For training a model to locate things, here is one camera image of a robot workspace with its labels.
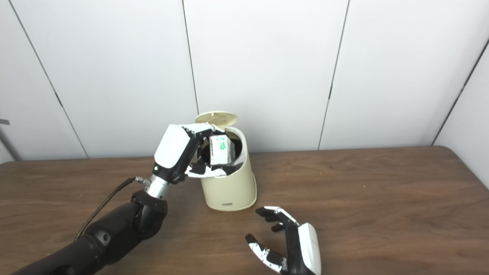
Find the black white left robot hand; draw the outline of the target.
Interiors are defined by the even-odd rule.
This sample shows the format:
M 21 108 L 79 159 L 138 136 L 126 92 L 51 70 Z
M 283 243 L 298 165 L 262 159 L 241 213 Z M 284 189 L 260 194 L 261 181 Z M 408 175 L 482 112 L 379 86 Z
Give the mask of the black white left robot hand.
M 214 178 L 237 171 L 236 167 L 191 163 L 199 146 L 210 136 L 224 134 L 222 128 L 210 123 L 171 124 L 154 154 L 152 173 L 166 182 L 177 184 L 190 178 Z

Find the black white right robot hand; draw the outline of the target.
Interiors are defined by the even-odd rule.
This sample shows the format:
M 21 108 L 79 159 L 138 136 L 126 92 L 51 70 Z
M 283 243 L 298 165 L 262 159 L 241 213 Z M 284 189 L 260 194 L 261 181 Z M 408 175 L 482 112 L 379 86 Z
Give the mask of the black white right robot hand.
M 258 259 L 280 275 L 320 275 L 322 264 L 316 229 L 311 223 L 299 223 L 278 206 L 264 206 L 256 213 L 267 222 L 277 222 L 271 227 L 274 233 L 285 232 L 287 256 L 261 244 L 252 234 L 246 242 Z

